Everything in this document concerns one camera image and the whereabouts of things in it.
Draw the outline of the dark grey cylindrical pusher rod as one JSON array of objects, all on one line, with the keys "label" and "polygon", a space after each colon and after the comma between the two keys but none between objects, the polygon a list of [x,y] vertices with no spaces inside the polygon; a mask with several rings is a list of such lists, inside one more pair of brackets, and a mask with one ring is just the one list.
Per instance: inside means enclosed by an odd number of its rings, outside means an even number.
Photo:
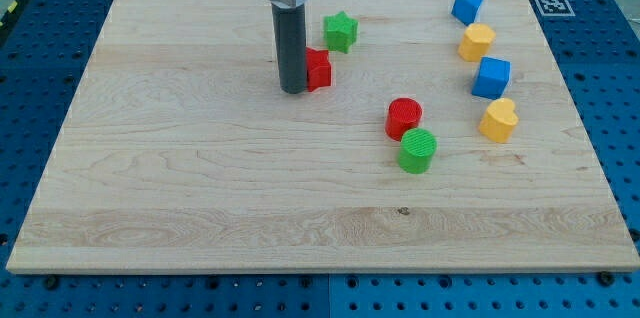
[{"label": "dark grey cylindrical pusher rod", "polygon": [[298,94],[307,89],[305,7],[272,4],[276,56],[281,89]]}]

